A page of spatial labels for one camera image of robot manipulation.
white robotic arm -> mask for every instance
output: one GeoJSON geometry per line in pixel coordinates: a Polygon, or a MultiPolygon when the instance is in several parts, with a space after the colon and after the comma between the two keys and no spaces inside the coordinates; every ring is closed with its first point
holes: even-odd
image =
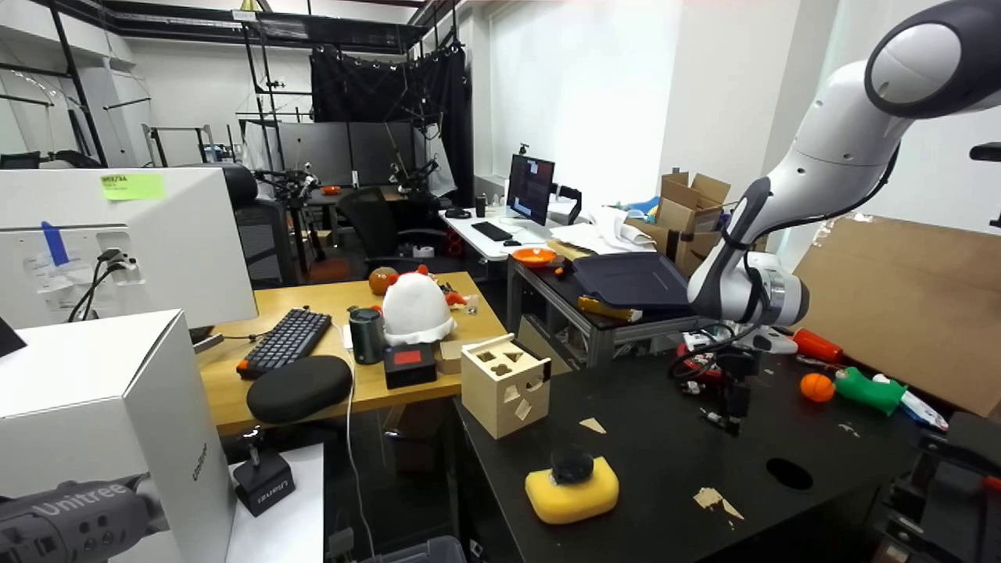
{"type": "Polygon", "coordinates": [[[799,321],[809,306],[807,289],[750,244],[868,202],[913,120],[997,105],[997,91],[997,0],[954,0],[902,22],[871,62],[827,81],[784,159],[746,189],[723,240],[688,282],[695,308],[750,324],[799,321]]]}

wooden table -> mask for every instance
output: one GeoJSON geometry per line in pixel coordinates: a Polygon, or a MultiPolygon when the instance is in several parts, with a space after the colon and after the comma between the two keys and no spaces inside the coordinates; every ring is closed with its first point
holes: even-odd
{"type": "MultiPolygon", "coordinates": [[[[456,343],[489,342],[503,335],[500,320],[480,293],[476,282],[465,272],[445,272],[434,274],[437,282],[449,282],[465,300],[476,304],[476,311],[454,308],[456,320],[456,343]]],[[[215,324],[215,335],[226,342],[196,354],[201,379],[208,387],[210,415],[220,426],[220,431],[248,431],[253,426],[253,415],[248,410],[248,387],[234,367],[249,354],[249,335],[270,331],[287,308],[309,306],[316,311],[336,317],[333,331],[319,342],[314,354],[333,354],[340,355],[354,373],[354,414],[364,410],[387,410],[420,401],[437,401],[461,395],[461,376],[437,376],[437,380],[430,383],[410,383],[410,387],[385,387],[382,364],[374,367],[357,367],[354,354],[344,347],[344,324],[348,324],[348,306],[374,306],[380,298],[368,290],[368,282],[340,282],[340,285],[308,285],[308,289],[280,289],[280,290],[257,290],[257,320],[215,324]]]]}

keyboard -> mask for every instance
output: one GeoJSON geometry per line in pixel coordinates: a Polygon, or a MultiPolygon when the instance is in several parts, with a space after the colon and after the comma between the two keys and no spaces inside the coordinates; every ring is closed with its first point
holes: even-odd
{"type": "Polygon", "coordinates": [[[319,338],[333,328],[333,317],[309,308],[287,308],[284,320],[257,342],[239,364],[242,379],[274,373],[300,355],[309,355],[319,338]]]}
{"type": "Polygon", "coordinates": [[[497,227],[495,223],[472,223],[476,232],[482,232],[490,240],[509,240],[513,234],[497,227]]]}

black box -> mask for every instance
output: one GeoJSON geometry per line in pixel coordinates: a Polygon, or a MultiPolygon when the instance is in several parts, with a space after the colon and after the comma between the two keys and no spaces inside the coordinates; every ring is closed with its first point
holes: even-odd
{"type": "Polygon", "coordinates": [[[387,347],[385,354],[385,387],[421,383],[437,379],[437,347],[387,347]]]}

